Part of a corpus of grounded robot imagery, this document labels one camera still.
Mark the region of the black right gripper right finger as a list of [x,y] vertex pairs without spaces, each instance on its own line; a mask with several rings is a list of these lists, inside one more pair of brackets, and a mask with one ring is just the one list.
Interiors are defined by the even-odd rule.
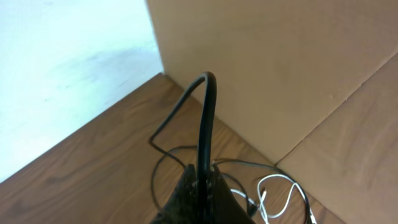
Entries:
[[254,224],[234,198],[216,164],[210,169],[207,206],[206,211],[212,224]]

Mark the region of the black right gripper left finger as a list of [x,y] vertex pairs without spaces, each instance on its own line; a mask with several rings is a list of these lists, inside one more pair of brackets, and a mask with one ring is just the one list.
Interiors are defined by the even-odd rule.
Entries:
[[184,169],[174,191],[164,207],[150,224],[198,223],[195,167],[189,164]]

